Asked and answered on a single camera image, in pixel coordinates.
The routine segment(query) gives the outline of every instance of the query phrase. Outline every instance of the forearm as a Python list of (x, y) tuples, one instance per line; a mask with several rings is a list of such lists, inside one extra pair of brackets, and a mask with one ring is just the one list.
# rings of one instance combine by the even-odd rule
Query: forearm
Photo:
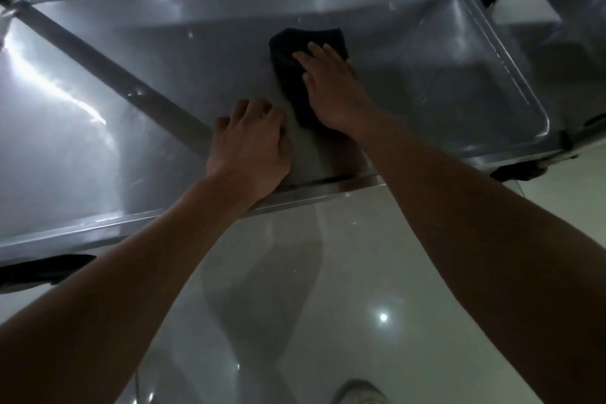
[(599, 399), (602, 247), (389, 117), (358, 139), (455, 297), (539, 396)]
[(114, 402), (202, 257), (252, 205), (241, 189), (223, 177), (200, 181), (0, 326), (3, 402)]

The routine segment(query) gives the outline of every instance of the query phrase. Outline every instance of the person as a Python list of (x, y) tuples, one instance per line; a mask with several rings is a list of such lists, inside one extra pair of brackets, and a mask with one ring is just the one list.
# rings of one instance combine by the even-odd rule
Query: person
[[(370, 157), (461, 305), (545, 403), (606, 401), (606, 253), (373, 105), (327, 45), (294, 57), (326, 126)], [(174, 206), (0, 326), (4, 404), (113, 404), (219, 236), (290, 170), (283, 110), (216, 120), (207, 176)]]

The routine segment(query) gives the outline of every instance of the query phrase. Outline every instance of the shoe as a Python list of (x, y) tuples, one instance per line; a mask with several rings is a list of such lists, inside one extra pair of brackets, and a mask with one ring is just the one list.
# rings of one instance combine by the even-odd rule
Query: shoe
[(390, 402), (375, 385), (354, 378), (337, 390), (331, 404), (390, 404)]

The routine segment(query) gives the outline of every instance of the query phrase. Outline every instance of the metal tray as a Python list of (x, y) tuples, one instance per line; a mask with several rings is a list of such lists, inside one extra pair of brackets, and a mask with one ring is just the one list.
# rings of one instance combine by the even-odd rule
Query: metal tray
[[(157, 216), (204, 175), (213, 120), (237, 98), (288, 109), (267, 42), (289, 26), (340, 27), (376, 102), (470, 164), (559, 148), (478, 0), (29, 1), (64, 32), (35, 10), (0, 19), (0, 260), (109, 243)], [(252, 214), (382, 183), (351, 140), (289, 117), (292, 173)]]

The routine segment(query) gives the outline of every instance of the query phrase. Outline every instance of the hand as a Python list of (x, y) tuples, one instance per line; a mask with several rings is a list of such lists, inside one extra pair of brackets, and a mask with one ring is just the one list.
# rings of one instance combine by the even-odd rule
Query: hand
[(372, 103), (358, 81), (350, 60), (344, 61), (330, 46), (307, 46), (313, 56), (296, 52), (293, 57), (307, 71), (303, 81), (309, 103), (319, 120), (353, 139), (381, 111)]
[(264, 100), (238, 100), (230, 117), (215, 121), (208, 176), (235, 175), (252, 203), (274, 191), (290, 171), (290, 141), (281, 137), (282, 109)]

